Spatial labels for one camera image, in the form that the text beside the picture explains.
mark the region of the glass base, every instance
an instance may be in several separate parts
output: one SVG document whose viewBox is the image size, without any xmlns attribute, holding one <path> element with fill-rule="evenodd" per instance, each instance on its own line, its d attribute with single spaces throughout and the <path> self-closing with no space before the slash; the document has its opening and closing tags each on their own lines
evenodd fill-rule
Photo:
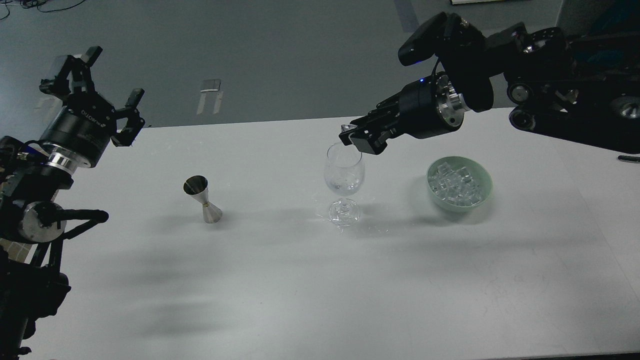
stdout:
<svg viewBox="0 0 640 360">
<path fill-rule="evenodd" d="M 329 221 L 335 225 L 353 225 L 359 218 L 360 207 L 351 199 L 338 199 L 329 207 Z"/>
</svg>

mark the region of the black cable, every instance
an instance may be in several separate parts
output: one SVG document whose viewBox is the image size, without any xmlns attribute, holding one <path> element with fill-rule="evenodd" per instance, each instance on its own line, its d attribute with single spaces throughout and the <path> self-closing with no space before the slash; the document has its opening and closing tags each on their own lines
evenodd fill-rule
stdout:
<svg viewBox="0 0 640 360">
<path fill-rule="evenodd" d="M 431 79 L 436 76 L 436 69 L 438 68 L 438 64 L 440 64 L 440 59 L 436 60 L 436 65 L 433 66 L 433 70 L 431 71 Z"/>
<path fill-rule="evenodd" d="M 62 220 L 93 220 L 101 224 L 109 220 L 109 213 L 104 210 L 55 210 L 49 218 L 39 217 L 39 219 L 45 226 Z"/>
<path fill-rule="evenodd" d="M 6 8 L 6 15 L 3 16 L 2 18 L 0 18 L 0 20 L 5 20 L 6 18 L 9 17 L 9 15 L 11 15 L 11 10 L 9 10 L 9 5 L 7 5 L 7 4 L 8 3 L 12 3 L 12 2 L 13 2 L 13 0 L 3 2 L 4 7 Z"/>
<path fill-rule="evenodd" d="M 38 247 L 36 247 L 36 251 L 33 253 L 33 257 L 31 258 L 30 265 L 41 267 L 42 262 L 44 261 L 44 257 L 47 255 L 47 250 L 49 250 L 49 243 L 39 243 Z"/>
<path fill-rule="evenodd" d="M 41 12 L 41 13 L 61 12 L 61 11 L 63 11 L 63 10 L 69 10 L 69 9 L 71 9 L 71 8 L 75 8 L 76 6 L 78 6 L 78 5 L 82 4 L 82 3 L 83 3 L 83 2 L 85 2 L 85 1 L 86 1 L 86 0 L 81 0 L 79 3 L 77 3 L 77 4 L 75 4 L 75 5 L 72 5 L 72 6 L 69 6 L 69 7 L 67 7 L 67 8 L 54 9 L 54 10 L 45 10 L 45 11 L 42 11 L 42 10 L 40 10 L 40 7 L 41 7 L 42 5 L 44 5 L 44 4 L 46 4 L 46 3 L 47 3 L 47 2 L 45 2 L 44 4 L 36 5 L 36 9 L 38 9 L 38 11 L 39 11 L 39 12 Z"/>
<path fill-rule="evenodd" d="M 27 149 L 27 147 L 30 147 L 29 145 L 31 145 L 32 143 L 37 143 L 38 145 L 40 145 L 40 141 L 39 140 L 29 140 L 26 143 L 22 144 L 19 147 L 19 152 L 20 151 L 25 151 Z"/>
</svg>

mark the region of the gray floor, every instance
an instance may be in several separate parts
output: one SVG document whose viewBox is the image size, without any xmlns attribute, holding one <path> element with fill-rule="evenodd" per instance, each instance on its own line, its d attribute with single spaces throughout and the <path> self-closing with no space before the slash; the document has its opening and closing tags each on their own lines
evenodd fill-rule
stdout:
<svg viewBox="0 0 640 360">
<path fill-rule="evenodd" d="M 352 116 L 431 71 L 431 60 L 409 68 L 397 60 L 417 23 L 447 11 L 485 35 L 520 20 L 535 31 L 555 24 L 561 3 L 87 0 L 60 13 L 10 6 L 0 21 L 0 135 L 38 138 L 60 107 L 38 91 L 40 79 L 55 56 L 92 45 L 104 48 L 92 68 L 97 90 L 118 107 L 144 88 L 140 110 L 154 127 Z M 222 80 L 219 111 L 210 95 L 197 115 L 201 82 L 214 78 Z M 504 87 L 497 79 L 497 106 L 510 105 Z"/>
</svg>

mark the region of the glass stem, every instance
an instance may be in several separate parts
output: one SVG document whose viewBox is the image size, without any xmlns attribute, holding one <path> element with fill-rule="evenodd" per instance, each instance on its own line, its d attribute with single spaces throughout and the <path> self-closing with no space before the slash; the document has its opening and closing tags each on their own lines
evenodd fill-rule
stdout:
<svg viewBox="0 0 640 360">
<path fill-rule="evenodd" d="M 347 204 L 340 204 L 340 209 L 338 210 L 339 213 L 346 215 L 349 213 L 349 206 Z"/>
</svg>

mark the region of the cable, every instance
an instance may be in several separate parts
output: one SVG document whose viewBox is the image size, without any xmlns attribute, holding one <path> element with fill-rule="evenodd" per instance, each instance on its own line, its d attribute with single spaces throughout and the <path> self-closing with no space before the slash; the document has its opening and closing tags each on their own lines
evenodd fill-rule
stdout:
<svg viewBox="0 0 640 360">
<path fill-rule="evenodd" d="M 9 5 L 7 5 L 7 4 L 8 3 L 12 3 L 12 2 L 13 2 L 13 0 L 3 2 L 4 7 L 6 8 L 6 15 L 1 17 L 0 20 L 5 20 L 6 18 L 9 17 L 9 15 L 11 15 L 11 10 L 9 10 Z"/>
<path fill-rule="evenodd" d="M 433 66 L 433 70 L 431 71 L 431 79 L 435 78 L 436 76 L 436 69 L 438 68 L 438 64 L 440 64 L 439 58 L 436 60 L 436 65 Z"/>
<path fill-rule="evenodd" d="M 41 7 L 42 5 L 44 5 L 44 4 L 46 4 L 46 3 L 47 3 L 47 1 L 45 1 L 45 2 L 44 2 L 44 3 L 42 3 L 42 4 L 36 5 L 36 9 L 38 9 L 38 11 L 39 11 L 39 12 L 41 12 L 41 13 L 61 12 L 61 11 L 63 11 L 63 10 L 69 10 L 69 9 L 71 9 L 71 8 L 75 8 L 76 6 L 78 6 L 78 5 L 82 4 L 82 3 L 83 3 L 83 2 L 85 2 L 85 1 L 86 1 L 86 0 L 81 0 L 79 3 L 77 3 L 77 4 L 75 4 L 75 5 L 72 5 L 72 6 L 69 6 L 68 8 L 62 8 L 62 9 L 54 9 L 54 10 L 45 10 L 45 11 L 42 11 L 42 10 L 40 10 L 40 7 Z"/>
</svg>

